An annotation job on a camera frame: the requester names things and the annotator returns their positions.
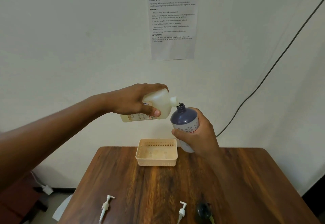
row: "black cable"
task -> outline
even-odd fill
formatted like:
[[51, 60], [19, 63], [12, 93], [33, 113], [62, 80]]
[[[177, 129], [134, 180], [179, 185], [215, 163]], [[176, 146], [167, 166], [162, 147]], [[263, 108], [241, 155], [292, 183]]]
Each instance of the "black cable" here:
[[226, 125], [226, 127], [216, 136], [218, 137], [228, 126], [229, 124], [232, 122], [232, 120], [234, 119], [234, 117], [236, 116], [236, 114], [238, 113], [239, 109], [242, 107], [242, 105], [252, 96], [254, 95], [254, 93], [258, 90], [258, 88], [262, 85], [262, 83], [264, 82], [264, 80], [266, 79], [266, 77], [270, 74], [270, 72], [273, 70], [273, 68], [275, 67], [275, 65], [278, 63], [278, 61], [281, 59], [281, 57], [284, 55], [284, 53], [288, 50], [288, 48], [291, 46], [291, 44], [293, 43], [293, 41], [296, 39], [296, 37], [298, 36], [298, 34], [301, 32], [301, 30], [304, 28], [304, 26], [307, 24], [307, 22], [310, 20], [310, 18], [314, 15], [314, 13], [317, 11], [317, 9], [320, 7], [320, 5], [323, 3], [324, 0], [322, 0], [318, 6], [315, 8], [315, 10], [311, 13], [311, 15], [308, 17], [308, 19], [305, 21], [305, 23], [303, 24], [303, 26], [299, 29], [299, 31], [296, 33], [295, 37], [291, 40], [291, 42], [289, 43], [289, 45], [286, 47], [286, 49], [283, 51], [283, 53], [280, 55], [280, 57], [277, 59], [277, 61], [273, 64], [273, 66], [271, 67], [270, 71], [265, 75], [265, 77], [263, 78], [262, 82], [258, 85], [258, 87], [253, 91], [252, 94], [250, 94], [243, 102], [242, 104], [239, 106], [239, 108], [237, 109], [236, 113], [234, 114], [234, 116], [232, 117], [232, 119], [229, 121], [228, 125]]

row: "right hand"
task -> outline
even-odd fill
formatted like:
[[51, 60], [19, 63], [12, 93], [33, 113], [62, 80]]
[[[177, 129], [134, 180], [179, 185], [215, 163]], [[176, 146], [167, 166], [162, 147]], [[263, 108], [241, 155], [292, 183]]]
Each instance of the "right hand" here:
[[198, 113], [199, 128], [192, 133], [173, 129], [172, 134], [179, 140], [187, 143], [198, 155], [205, 159], [218, 155], [220, 148], [212, 124], [200, 110], [196, 108], [191, 109], [194, 109]]

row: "fingernail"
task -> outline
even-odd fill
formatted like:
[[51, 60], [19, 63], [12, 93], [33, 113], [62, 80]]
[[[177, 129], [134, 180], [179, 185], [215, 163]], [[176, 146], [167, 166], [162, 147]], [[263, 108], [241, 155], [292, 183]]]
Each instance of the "fingernail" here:
[[160, 111], [159, 110], [156, 110], [155, 113], [154, 113], [155, 117], [159, 117], [160, 116]]

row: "wooden table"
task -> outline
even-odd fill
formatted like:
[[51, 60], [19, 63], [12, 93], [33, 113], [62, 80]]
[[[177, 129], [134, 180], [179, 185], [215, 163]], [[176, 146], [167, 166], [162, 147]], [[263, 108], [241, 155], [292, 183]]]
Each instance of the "wooden table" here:
[[[319, 221], [266, 150], [223, 148], [248, 185], [281, 223]], [[107, 195], [110, 208], [103, 224], [176, 224], [180, 201], [186, 215], [180, 224], [193, 224], [198, 200], [211, 204], [215, 223], [236, 223], [217, 177], [204, 160], [178, 148], [175, 167], [140, 167], [136, 147], [98, 149], [59, 224], [98, 224]]]

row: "beige storage basket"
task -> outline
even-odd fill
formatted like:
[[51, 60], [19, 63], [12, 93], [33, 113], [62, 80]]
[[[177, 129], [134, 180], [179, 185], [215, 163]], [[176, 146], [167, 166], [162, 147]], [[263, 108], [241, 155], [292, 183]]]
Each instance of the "beige storage basket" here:
[[177, 160], [177, 142], [173, 138], [144, 138], [136, 150], [140, 166], [173, 167]]

